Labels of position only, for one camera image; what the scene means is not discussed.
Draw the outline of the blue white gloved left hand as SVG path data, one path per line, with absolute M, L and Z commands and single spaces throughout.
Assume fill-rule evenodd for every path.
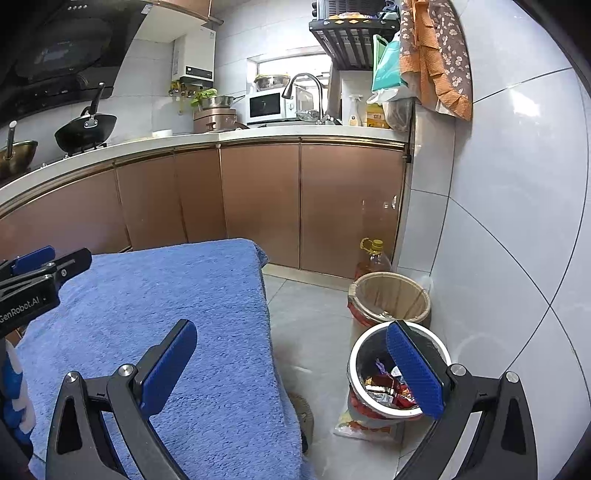
M 30 459 L 36 415 L 23 367 L 14 346 L 6 339 L 1 340 L 1 421 L 16 445 Z

